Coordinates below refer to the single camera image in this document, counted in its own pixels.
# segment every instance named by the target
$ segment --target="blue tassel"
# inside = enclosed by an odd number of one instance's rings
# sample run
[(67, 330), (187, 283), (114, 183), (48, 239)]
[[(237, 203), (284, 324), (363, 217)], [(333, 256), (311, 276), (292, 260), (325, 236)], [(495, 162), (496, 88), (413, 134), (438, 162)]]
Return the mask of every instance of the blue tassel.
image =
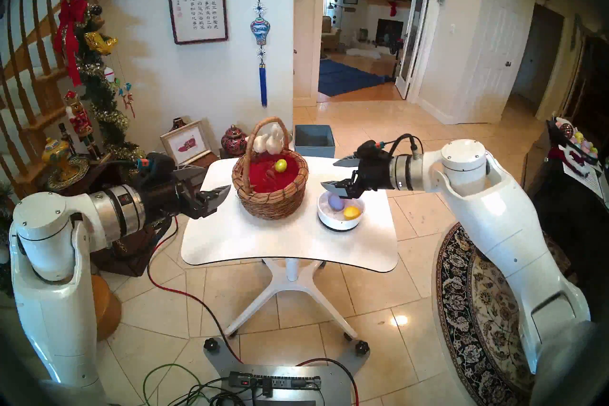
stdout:
[(260, 73), (260, 100), (262, 101), (262, 107), (266, 108), (266, 65), (260, 63), (258, 72)]

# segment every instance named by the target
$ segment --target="table leg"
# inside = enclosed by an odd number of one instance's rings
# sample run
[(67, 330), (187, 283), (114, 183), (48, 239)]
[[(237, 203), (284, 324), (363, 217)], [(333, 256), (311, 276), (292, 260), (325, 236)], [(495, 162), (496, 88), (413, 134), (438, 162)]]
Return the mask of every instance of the table leg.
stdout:
[(273, 259), (263, 259), (266, 266), (273, 274), (269, 286), (267, 286), (258, 297), (251, 302), (250, 306), (243, 311), (240, 316), (231, 323), (224, 331), (226, 335), (231, 335), (240, 326), (242, 326), (253, 314), (258, 311), (264, 303), (266, 303), (273, 295), (279, 292), (305, 292), (312, 297), (316, 302), (321, 304), (334, 320), (341, 326), (343, 331), (352, 339), (357, 339), (358, 333), (345, 321), (345, 318), (339, 314), (334, 306), (323, 296), (323, 293), (317, 289), (313, 281), (315, 271), (322, 264), (321, 260), (314, 260), (309, 265), (304, 267), (298, 273), (300, 259), (286, 259), (286, 268), (279, 266)]

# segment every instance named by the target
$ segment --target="table top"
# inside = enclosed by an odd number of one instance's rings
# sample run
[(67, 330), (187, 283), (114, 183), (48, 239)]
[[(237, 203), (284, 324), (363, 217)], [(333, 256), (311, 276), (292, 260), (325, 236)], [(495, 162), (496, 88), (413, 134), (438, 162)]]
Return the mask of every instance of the table top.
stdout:
[(309, 166), (302, 205), (290, 216), (267, 221), (241, 205), (231, 173), (237, 159), (210, 165), (201, 190), (230, 185), (230, 193), (215, 214), (190, 219), (182, 240), (182, 259), (190, 265), (254, 257), (294, 257), (327, 260), (387, 272), (398, 263), (397, 237), (385, 190), (365, 192), (362, 220), (353, 230), (336, 232), (317, 216), (322, 181), (342, 180), (353, 169), (334, 167), (336, 159), (306, 157)]

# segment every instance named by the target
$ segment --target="gray box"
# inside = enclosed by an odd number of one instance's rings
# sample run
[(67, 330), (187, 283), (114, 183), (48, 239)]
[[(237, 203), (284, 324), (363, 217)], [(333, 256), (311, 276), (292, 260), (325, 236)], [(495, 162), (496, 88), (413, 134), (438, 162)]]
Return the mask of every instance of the gray box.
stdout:
[(327, 124), (296, 124), (294, 150), (306, 157), (334, 158), (334, 136)]

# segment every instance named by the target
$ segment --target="white door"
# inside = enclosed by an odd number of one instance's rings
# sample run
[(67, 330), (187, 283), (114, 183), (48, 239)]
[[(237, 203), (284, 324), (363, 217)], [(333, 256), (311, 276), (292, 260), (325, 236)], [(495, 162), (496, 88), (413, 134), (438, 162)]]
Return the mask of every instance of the white door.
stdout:
[(406, 99), (412, 83), (428, 4), (429, 0), (412, 0), (410, 4), (408, 25), (406, 26), (406, 33), (403, 34), (402, 62), (399, 67), (399, 74), (395, 79), (395, 86), (403, 99)]
[(480, 55), (459, 122), (499, 122), (516, 80), (534, 0), (489, 0)]

